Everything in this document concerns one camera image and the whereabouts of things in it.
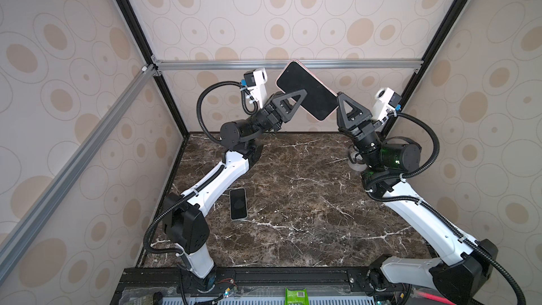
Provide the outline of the phone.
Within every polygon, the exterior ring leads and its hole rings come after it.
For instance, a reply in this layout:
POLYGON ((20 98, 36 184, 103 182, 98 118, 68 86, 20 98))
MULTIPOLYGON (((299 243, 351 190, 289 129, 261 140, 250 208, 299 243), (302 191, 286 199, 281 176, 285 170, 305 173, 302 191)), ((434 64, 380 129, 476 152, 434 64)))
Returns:
POLYGON ((301 106, 318 121, 325 120, 337 109, 337 95, 298 61, 288 63, 276 84, 284 93, 305 89, 307 97, 301 106))

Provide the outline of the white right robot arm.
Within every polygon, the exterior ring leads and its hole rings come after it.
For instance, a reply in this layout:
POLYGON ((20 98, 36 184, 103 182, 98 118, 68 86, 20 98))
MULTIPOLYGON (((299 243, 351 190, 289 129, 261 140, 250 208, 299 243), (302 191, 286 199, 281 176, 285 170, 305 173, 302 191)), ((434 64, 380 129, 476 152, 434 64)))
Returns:
POLYGON ((491 241, 476 240, 425 201, 408 179, 425 172, 440 153, 440 141, 426 123, 401 112, 399 97, 381 90, 374 112, 344 93, 337 96, 337 125, 351 138, 366 166, 361 173, 369 198, 384 203, 406 220, 436 252, 429 260, 385 256, 378 260, 378 277, 386 282, 432 288, 453 304, 474 304, 475 294, 493 272, 498 249, 491 241), (411 138, 385 139, 377 131, 391 117, 409 120, 422 128, 433 143, 429 159, 421 163, 422 146, 411 138))

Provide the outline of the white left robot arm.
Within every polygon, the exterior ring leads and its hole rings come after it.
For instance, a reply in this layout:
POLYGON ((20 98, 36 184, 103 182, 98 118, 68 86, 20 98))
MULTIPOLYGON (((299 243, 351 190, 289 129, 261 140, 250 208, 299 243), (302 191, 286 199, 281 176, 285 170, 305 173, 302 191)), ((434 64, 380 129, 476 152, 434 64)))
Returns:
POLYGON ((260 159, 263 143, 259 138, 278 131, 292 117, 307 97, 304 89, 292 93, 275 93, 248 119, 230 121, 220 129, 220 145, 225 148, 218 164, 181 195, 165 199, 163 230, 175 244, 189 272, 200 280, 210 278, 215 266, 207 249, 210 228, 206 216, 219 197, 260 159))

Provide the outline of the clear tape roll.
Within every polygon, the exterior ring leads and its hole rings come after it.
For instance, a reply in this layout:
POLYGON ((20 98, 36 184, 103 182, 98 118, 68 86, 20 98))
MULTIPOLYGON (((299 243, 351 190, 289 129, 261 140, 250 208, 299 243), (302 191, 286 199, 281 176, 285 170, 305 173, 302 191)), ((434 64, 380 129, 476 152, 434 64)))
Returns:
POLYGON ((367 165, 358 152, 350 152, 348 154, 348 165, 355 172, 363 172, 367 165))

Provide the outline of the black smartphone on table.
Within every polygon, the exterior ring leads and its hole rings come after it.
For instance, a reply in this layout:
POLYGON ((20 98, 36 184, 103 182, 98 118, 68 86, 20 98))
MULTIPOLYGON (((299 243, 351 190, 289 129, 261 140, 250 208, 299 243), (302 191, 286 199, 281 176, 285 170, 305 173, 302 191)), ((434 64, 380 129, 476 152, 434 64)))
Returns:
POLYGON ((244 188, 230 191, 231 220, 244 220, 248 217, 246 190, 244 188))

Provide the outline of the pink pen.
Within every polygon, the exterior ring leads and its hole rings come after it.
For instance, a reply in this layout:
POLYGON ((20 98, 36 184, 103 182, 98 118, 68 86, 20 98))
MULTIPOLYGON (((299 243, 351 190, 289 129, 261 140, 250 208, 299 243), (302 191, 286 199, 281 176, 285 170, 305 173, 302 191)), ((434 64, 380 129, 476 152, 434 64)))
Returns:
POLYGON ((447 304, 447 305, 454 305, 453 302, 451 302, 450 300, 448 300, 448 299, 446 299, 446 298, 444 298, 442 296, 432 295, 431 293, 423 292, 423 291, 420 291, 420 290, 413 291, 413 297, 427 299, 427 300, 431 300, 433 302, 438 302, 438 303, 447 304))

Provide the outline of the left aluminium frame rail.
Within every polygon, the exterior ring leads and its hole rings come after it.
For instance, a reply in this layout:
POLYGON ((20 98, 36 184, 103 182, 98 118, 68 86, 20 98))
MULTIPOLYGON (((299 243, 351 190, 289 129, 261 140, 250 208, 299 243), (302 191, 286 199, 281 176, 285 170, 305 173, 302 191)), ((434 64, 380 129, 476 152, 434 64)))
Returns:
POLYGON ((121 97, 97 123, 83 144, 72 155, 62 170, 52 179, 42 196, 36 200, 22 220, 14 228, 1 247, 1 283, 10 276, 42 228, 47 224, 60 203, 70 192, 84 169, 126 114, 139 93, 153 78, 157 66, 149 64, 138 74, 121 97))

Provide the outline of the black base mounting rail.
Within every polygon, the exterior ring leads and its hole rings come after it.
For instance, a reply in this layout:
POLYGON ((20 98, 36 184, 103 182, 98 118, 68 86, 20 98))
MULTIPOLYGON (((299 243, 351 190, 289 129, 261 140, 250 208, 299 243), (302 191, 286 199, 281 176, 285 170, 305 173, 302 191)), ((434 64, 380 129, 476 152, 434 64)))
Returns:
POLYGON ((413 297, 420 290, 389 284, 377 290, 368 268, 218 268, 214 285, 203 288, 181 268, 126 269, 112 304, 285 304, 285 289, 307 289, 309 304, 442 304, 413 297))

